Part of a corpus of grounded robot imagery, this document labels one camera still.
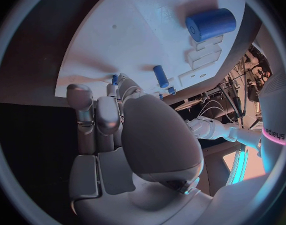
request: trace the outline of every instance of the pink light ring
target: pink light ring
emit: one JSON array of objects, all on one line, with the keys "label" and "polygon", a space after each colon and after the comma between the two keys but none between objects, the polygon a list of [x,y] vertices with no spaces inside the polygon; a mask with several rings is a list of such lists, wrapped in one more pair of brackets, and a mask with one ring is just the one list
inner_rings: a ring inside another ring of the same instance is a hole
[{"label": "pink light ring", "polygon": [[280,141],[278,140],[277,138],[269,135],[266,130],[263,128],[263,135],[268,139],[268,140],[271,140],[272,142],[275,142],[277,144],[280,144],[280,145],[286,145],[286,142],[285,141]]}]

